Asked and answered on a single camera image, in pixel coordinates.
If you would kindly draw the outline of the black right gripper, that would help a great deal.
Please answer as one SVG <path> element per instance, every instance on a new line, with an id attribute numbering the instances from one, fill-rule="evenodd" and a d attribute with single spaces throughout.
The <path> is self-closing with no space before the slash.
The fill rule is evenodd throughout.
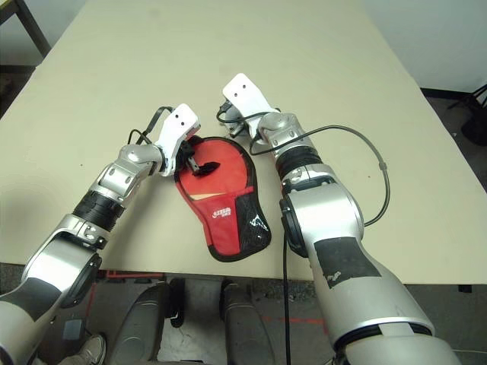
<path id="1" fill-rule="evenodd" d="M 216 113 L 217 121 L 226 128 L 228 136 L 233 139 L 246 131 L 245 123 L 241 118 L 242 115 L 230 100 L 224 101 Z"/>

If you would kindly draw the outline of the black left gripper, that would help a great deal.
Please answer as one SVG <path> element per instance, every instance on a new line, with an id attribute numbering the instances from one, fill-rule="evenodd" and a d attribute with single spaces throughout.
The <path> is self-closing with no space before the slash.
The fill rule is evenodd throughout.
<path id="1" fill-rule="evenodd" d="M 177 152 L 177 171 L 189 168 L 196 177 L 203 177 L 211 174 L 220 167 L 219 162 L 210 161 L 203 165 L 198 165 L 194 159 L 195 146 L 200 143 L 200 137 L 194 135 L 188 140 L 181 142 Z"/>

